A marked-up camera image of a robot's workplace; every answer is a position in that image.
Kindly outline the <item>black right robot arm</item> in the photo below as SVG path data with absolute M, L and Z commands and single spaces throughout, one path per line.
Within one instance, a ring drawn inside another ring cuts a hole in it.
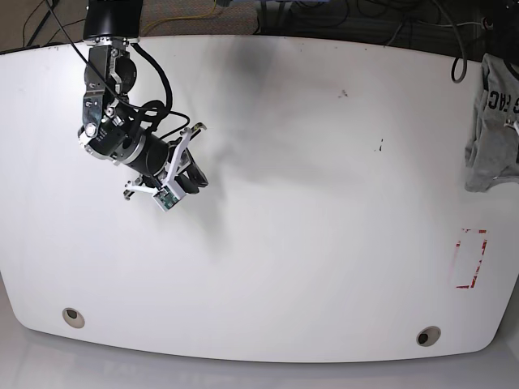
M 156 136 L 161 122 L 172 114 L 174 96 L 158 62 L 139 45 L 141 1 L 90 1 L 83 40 L 90 46 L 84 72 L 82 147 L 97 159 L 123 164 L 139 174 L 137 186 L 158 189 L 171 177 L 188 194 L 207 186 L 204 173 L 180 139 L 167 142 Z M 133 48 L 157 72 L 165 100 L 132 105 L 129 92 L 137 67 L 128 52 Z

